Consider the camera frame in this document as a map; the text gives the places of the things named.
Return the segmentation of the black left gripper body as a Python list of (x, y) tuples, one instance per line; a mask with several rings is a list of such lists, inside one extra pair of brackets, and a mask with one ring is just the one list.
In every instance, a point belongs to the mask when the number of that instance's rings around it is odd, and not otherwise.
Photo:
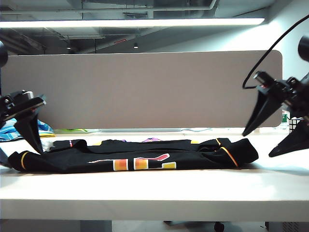
[(33, 93), (11, 93), (0, 98), (0, 121), (12, 118), (19, 120), (24, 116), (38, 113), (39, 108), (46, 104), (46, 96), (34, 96)]

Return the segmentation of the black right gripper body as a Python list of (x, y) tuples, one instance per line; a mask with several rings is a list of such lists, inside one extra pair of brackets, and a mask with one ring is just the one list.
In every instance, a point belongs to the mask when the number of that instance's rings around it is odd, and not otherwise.
[(273, 95), (286, 110), (294, 116), (309, 115), (309, 76), (305, 75), (300, 81), (295, 77), (287, 80), (276, 80), (269, 74), (257, 74), (256, 80), (261, 83), (257, 89), (265, 90)]

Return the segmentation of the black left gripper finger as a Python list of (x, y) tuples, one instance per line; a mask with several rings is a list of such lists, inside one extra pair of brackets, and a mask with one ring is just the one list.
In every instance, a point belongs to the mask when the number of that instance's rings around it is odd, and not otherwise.
[(20, 135), (31, 145), (39, 154), (43, 153), (43, 147), (38, 130), (38, 112), (30, 112), (15, 118), (14, 127)]
[(0, 164), (1, 166), (11, 168), (12, 166), (8, 162), (8, 156), (5, 154), (5, 152), (0, 148)]

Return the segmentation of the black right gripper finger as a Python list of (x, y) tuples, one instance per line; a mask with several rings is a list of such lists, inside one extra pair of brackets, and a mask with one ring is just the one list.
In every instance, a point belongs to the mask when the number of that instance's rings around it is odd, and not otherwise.
[(242, 135), (247, 136), (261, 126), (281, 105), (282, 101), (279, 101), (267, 91), (259, 89), (256, 105)]
[(309, 124), (302, 120), (296, 128), (289, 133), (276, 147), (269, 153), (269, 157), (276, 157), (290, 152), (309, 148)]

